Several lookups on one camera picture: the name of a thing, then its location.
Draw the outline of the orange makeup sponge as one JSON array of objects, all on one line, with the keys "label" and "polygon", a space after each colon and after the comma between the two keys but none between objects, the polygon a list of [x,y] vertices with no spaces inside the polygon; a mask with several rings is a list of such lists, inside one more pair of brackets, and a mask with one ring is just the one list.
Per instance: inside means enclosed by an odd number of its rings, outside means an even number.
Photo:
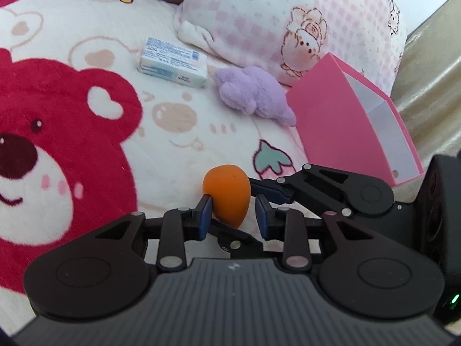
[{"label": "orange makeup sponge", "polygon": [[246,173],[235,165],[216,166],[204,176],[202,191],[212,197],[215,218],[238,229],[246,218],[251,198]]}]

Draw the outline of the pink storage box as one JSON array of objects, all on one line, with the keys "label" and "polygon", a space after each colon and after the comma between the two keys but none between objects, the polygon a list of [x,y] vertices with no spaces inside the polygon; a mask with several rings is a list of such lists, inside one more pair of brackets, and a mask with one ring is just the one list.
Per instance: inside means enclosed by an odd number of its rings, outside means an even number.
[{"label": "pink storage box", "polygon": [[287,92],[311,164],[375,176],[392,187],[424,168],[391,98],[327,54]]}]

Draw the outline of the purple plush toy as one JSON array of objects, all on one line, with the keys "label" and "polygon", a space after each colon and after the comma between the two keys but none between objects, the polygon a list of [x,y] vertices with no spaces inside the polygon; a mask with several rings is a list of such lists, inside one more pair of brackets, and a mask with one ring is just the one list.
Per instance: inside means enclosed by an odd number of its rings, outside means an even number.
[{"label": "purple plush toy", "polygon": [[264,69],[258,66],[227,67],[217,69],[213,79],[221,100],[228,107],[247,115],[276,120],[284,127],[296,125],[286,91]]}]

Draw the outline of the bear print blanket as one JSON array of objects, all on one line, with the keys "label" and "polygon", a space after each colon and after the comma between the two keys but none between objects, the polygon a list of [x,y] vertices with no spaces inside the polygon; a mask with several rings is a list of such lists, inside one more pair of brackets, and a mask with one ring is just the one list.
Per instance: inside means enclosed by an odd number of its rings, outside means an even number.
[{"label": "bear print blanket", "polygon": [[1,328],[34,317],[25,268],[133,211],[192,206],[231,164],[260,179],[306,162],[296,130],[235,112],[208,80],[137,69],[149,37],[177,44],[159,0],[1,0]]}]

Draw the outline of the beige headboard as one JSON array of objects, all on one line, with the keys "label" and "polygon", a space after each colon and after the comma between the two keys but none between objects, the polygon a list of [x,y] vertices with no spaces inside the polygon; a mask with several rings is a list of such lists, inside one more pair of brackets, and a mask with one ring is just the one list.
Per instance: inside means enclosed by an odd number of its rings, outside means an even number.
[{"label": "beige headboard", "polygon": [[392,100],[423,167],[460,150],[460,0],[448,0],[410,34]]}]

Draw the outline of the white blue soap box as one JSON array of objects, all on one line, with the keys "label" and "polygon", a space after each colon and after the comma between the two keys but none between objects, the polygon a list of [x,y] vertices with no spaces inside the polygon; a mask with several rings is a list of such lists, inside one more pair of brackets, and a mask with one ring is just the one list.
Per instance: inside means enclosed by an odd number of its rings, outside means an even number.
[{"label": "white blue soap box", "polygon": [[202,88],[208,79],[207,56],[196,50],[149,37],[137,69],[143,74],[192,88]]}]

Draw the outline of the pink checkered pillow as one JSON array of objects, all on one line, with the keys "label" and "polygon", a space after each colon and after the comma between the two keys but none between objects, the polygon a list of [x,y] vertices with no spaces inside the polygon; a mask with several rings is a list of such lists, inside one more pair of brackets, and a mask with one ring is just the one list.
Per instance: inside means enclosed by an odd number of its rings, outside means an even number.
[{"label": "pink checkered pillow", "polygon": [[294,84],[332,54],[389,93],[406,29],[394,0],[183,0],[181,41]]}]

